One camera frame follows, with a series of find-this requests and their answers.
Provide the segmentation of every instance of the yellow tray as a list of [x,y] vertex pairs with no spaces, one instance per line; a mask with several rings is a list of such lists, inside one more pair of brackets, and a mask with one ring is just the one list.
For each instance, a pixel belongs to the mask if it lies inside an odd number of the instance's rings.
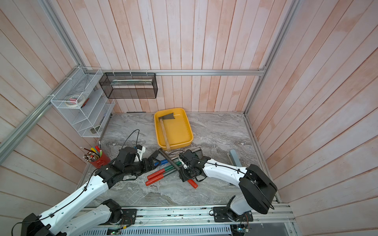
[[158,145],[167,150],[164,141],[163,131],[161,130],[159,117],[168,115],[173,112],[174,119],[163,120],[167,133],[167,138],[171,149],[178,149],[189,146],[193,141],[193,132],[190,127],[188,117],[182,108],[173,108],[163,111],[158,111],[154,115],[155,131],[158,140]]

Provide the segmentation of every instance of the black metal wire basket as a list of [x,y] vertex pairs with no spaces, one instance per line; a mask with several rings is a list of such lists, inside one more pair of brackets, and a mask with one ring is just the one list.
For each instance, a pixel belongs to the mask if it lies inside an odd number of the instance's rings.
[[158,86],[154,73],[107,72],[99,81],[110,98],[156,98]]

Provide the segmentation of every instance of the red handle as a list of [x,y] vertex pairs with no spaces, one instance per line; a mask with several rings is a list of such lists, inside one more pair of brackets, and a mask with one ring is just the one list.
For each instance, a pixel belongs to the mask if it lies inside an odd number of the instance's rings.
[[193,186],[193,188],[197,188],[198,184],[196,184],[192,179],[188,180],[189,184]]
[[99,147],[95,146],[94,148],[98,151],[98,154],[100,155],[100,149],[99,149]]
[[155,183],[155,182],[161,180],[162,178],[164,178],[164,176],[163,176],[162,174],[161,174],[161,175],[158,175],[158,176],[156,176],[155,178],[150,179],[149,181],[147,181],[147,182],[146,182],[146,186],[151,185],[151,184],[153,184],[153,183]]
[[150,174],[149,176],[147,176],[147,179],[152,179],[152,178],[154,178],[154,177],[156,177],[156,176],[158,176],[158,175],[163,174],[164,172],[165,172],[164,169],[161,169],[161,170],[159,170],[159,171],[156,171],[155,173],[152,173],[152,174]]

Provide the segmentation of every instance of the marble floor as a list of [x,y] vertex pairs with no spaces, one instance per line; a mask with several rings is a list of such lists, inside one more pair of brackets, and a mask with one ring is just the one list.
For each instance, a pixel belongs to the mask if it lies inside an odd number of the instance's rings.
[[[256,152],[248,135],[244,116],[240,113],[188,113],[194,134],[192,144],[183,149],[201,147],[204,155],[219,162],[231,164],[227,157],[230,149],[235,149],[243,166],[259,165]],[[146,147],[144,157],[149,157],[159,148],[156,140],[153,113],[116,114],[110,119],[101,141],[103,151],[111,158],[118,155],[125,138],[140,129],[138,144]],[[125,145],[134,146],[136,134]],[[94,167],[89,168],[85,181]],[[241,193],[240,189],[225,181],[206,178],[194,189],[189,183],[182,182],[178,173],[146,186],[147,175],[135,181],[119,182],[110,190],[95,198],[88,207],[98,206],[112,198],[121,206],[147,205],[193,205],[193,204],[227,204],[229,199]]]

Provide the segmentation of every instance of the wooden axe handle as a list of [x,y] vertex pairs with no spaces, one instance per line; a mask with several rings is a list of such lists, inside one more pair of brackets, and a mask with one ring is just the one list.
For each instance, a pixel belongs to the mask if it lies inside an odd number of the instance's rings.
[[159,121],[160,121],[161,130],[163,131],[164,141],[166,142],[167,151],[170,151],[170,145],[169,145],[169,142],[168,142],[167,133],[165,131],[163,119],[159,119]]

